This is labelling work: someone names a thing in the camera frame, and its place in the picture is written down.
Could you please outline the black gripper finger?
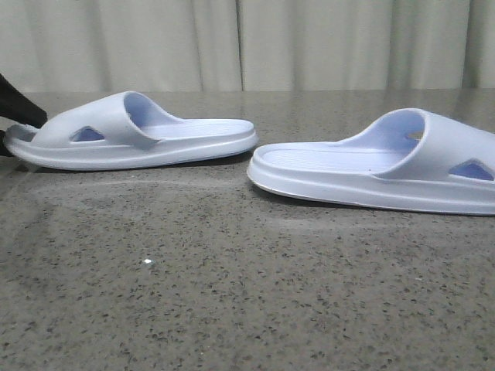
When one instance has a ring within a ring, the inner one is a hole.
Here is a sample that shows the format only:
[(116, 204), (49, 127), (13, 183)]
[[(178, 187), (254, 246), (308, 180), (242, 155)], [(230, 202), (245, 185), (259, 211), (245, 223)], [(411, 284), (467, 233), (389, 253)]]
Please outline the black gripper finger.
[(41, 128), (47, 122), (47, 113), (20, 93), (0, 76), (1, 116), (20, 124)]
[(13, 154), (5, 147), (4, 143), (5, 132), (0, 130), (0, 156), (12, 157)]

